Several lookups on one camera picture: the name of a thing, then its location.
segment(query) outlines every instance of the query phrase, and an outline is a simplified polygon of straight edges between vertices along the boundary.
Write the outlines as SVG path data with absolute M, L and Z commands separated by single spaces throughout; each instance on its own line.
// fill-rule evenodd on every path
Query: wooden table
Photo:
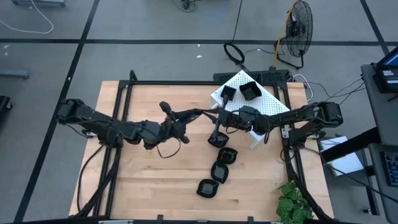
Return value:
M 112 115 L 118 82 L 103 82 L 96 110 Z M 288 83 L 292 109 L 307 104 L 303 85 Z M 210 94 L 218 86 L 188 85 L 134 85 L 127 120 L 148 119 L 163 122 L 165 113 L 159 107 L 160 101 L 168 102 L 174 111 L 190 108 L 209 108 Z M 272 87 L 267 90 L 273 93 Z M 150 219 L 164 215 L 165 220 L 234 220 L 245 221 L 248 216 L 255 221 L 280 220 L 276 214 L 281 185 L 287 182 L 284 162 L 279 154 L 282 149 L 280 131 L 271 132 L 269 142 L 261 143 L 255 149 L 249 146 L 252 137 L 239 131 L 230 134 L 228 147 L 239 154 L 234 164 L 229 165 L 229 176 L 220 184 L 214 198 L 203 198 L 196 194 L 199 182 L 210 179 L 210 169 L 217 158 L 218 149 L 207 143 L 213 131 L 213 124 L 201 116 L 187 127 L 189 144 L 182 144 L 180 152 L 162 159 L 156 149 L 147 151 L 142 145 L 125 143 L 119 166 L 111 218 Z M 82 164 L 99 147 L 96 138 L 89 139 Z M 307 147 L 318 149 L 313 140 L 307 140 Z M 178 148 L 177 140 L 171 139 L 159 144 L 166 156 Z M 88 164 L 82 180 L 81 205 L 87 202 L 98 186 L 104 149 Z M 307 189 L 319 206 L 333 216 L 328 189 L 321 160 L 318 155 L 301 151 Z M 105 190 L 101 212 L 104 213 L 108 191 Z M 76 192 L 70 214 L 76 214 Z

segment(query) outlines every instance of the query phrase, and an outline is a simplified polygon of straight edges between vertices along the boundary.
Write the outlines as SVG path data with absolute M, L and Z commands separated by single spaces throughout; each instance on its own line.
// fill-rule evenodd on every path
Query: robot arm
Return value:
M 289 141 L 292 146 L 303 144 L 308 136 L 318 132 L 321 128 L 334 128 L 343 123 L 340 107 L 333 102 L 313 103 L 272 116 L 261 114 L 258 110 L 248 106 L 243 106 L 235 112 L 238 114 L 223 108 L 173 112 L 166 102 L 161 102 L 160 107 L 167 115 L 161 124 L 148 120 L 122 122 L 93 110 L 81 100 L 69 99 L 62 101 L 57 119 L 60 124 L 79 124 L 89 129 L 97 134 L 100 143 L 106 146 L 120 148 L 123 147 L 123 139 L 130 144 L 139 144 L 143 140 L 145 149 L 153 149 L 159 143 L 170 138 L 177 138 L 185 144 L 189 143 L 189 139 L 185 136 L 187 124 L 206 112 L 218 114 L 218 118 L 214 118 L 206 113 L 213 123 L 218 120 L 224 127 L 243 131 L 253 130 L 258 135 L 269 133 L 275 127 L 308 121 L 303 127 L 289 131 Z M 224 136 L 225 134 L 220 134 L 219 138 L 223 139 L 225 144 Z
M 188 110 L 174 113 L 166 102 L 160 107 L 167 117 L 161 124 L 153 121 L 122 122 L 103 113 L 93 110 L 81 100 L 63 100 L 56 115 L 60 124 L 79 124 L 97 134 L 101 144 L 122 148 L 123 139 L 130 144 L 144 141 L 146 149 L 153 149 L 159 143 L 170 138 L 177 138 L 187 144 L 186 125 L 201 115 L 201 110 Z

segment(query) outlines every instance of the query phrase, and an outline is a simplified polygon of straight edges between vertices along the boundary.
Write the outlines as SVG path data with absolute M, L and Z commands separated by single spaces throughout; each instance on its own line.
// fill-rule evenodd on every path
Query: electric fan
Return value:
M 303 56 L 310 47 L 312 39 L 312 12 L 310 6 L 304 1 L 297 1 L 289 15 L 286 24 L 286 36 L 281 38 L 281 42 L 285 43 L 290 54 L 294 57 L 301 58 L 301 66 L 293 65 L 280 59 L 277 54 L 277 59 L 287 65 L 291 65 L 296 69 L 304 66 Z

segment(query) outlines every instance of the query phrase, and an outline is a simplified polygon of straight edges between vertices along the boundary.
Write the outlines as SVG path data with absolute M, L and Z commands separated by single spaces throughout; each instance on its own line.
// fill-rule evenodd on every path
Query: white perforated board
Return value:
M 225 85 L 230 86 L 236 89 L 236 93 L 232 101 L 228 101 L 225 109 L 228 111 L 238 110 L 242 106 L 251 106 L 257 110 L 259 110 L 262 114 L 266 115 L 274 115 L 278 113 L 283 113 L 288 111 L 289 109 L 281 103 L 277 98 L 275 98 L 271 93 L 269 93 L 264 87 L 260 84 L 257 84 L 259 89 L 261 90 L 262 96 L 257 97 L 253 100 L 246 101 L 239 90 L 239 86 L 246 84 L 248 82 L 255 81 L 252 79 L 246 72 L 243 70 L 237 73 L 234 77 L 232 77 L 228 82 L 219 87 L 216 91 L 211 94 L 211 97 L 219 104 L 222 105 L 223 99 L 221 97 L 221 92 Z

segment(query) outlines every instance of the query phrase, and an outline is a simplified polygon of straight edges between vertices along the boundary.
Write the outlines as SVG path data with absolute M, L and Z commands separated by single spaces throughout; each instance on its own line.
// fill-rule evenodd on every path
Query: gray floor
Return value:
M 393 17 L 395 0 L 366 0 L 386 41 L 398 41 Z M 377 41 L 364 10 L 357 0 L 308 0 L 314 17 L 313 40 Z M 23 34 L 0 24 L 1 38 L 79 39 L 93 0 L 69 0 L 67 7 L 42 6 L 53 21 L 51 34 Z M 230 39 L 234 31 L 238 0 L 203 0 L 191 14 L 178 11 L 170 1 L 101 0 L 89 39 Z M 244 1 L 236 39 L 274 40 L 279 35 L 289 1 Z M 21 29 L 46 30 L 46 21 L 34 9 L 0 2 L 0 19 Z M 67 76 L 77 44 L 0 44 L 0 68 L 26 69 L 30 79 L 0 78 L 0 95 L 12 97 L 14 108 L 0 129 L 0 223 L 12 222 L 40 151 L 53 110 Z M 240 45 L 243 51 L 271 45 Z M 311 46 L 305 67 L 292 73 L 321 83 L 334 93 L 359 78 L 360 66 L 377 62 L 380 47 Z M 299 62 L 286 55 L 291 62 Z M 273 55 L 248 53 L 250 70 L 267 70 Z M 278 68 L 288 68 L 281 63 Z M 95 106 L 103 80 L 127 79 L 133 69 L 140 80 L 211 80 L 214 73 L 237 72 L 222 45 L 197 44 L 86 44 L 78 62 L 68 97 L 81 98 Z M 312 101 L 326 94 L 312 85 Z M 365 91 L 352 94 L 341 106 L 345 122 L 327 130 L 353 137 L 374 120 Z M 85 139 L 57 126 L 25 221 L 62 218 L 68 215 L 85 148 Z M 344 177 L 325 170 L 335 217 L 346 222 L 386 223 L 383 216 L 362 213 L 367 208 L 366 191 Z M 355 173 L 365 179 L 362 172 Z

